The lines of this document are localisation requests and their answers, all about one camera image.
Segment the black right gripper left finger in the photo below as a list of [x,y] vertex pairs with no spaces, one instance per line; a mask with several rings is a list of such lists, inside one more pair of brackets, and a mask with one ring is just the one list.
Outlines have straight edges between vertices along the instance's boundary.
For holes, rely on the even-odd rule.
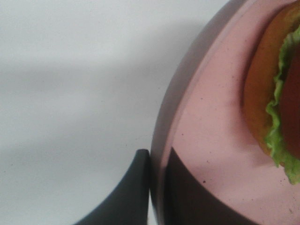
[[150,189],[150,155],[137,150],[116,188],[77,225],[146,225]]

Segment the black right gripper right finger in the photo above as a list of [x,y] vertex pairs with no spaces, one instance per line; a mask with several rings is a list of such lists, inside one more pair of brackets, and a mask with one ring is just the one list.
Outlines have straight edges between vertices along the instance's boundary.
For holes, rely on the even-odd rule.
[[164,188],[166,225],[254,225],[201,185],[171,150]]

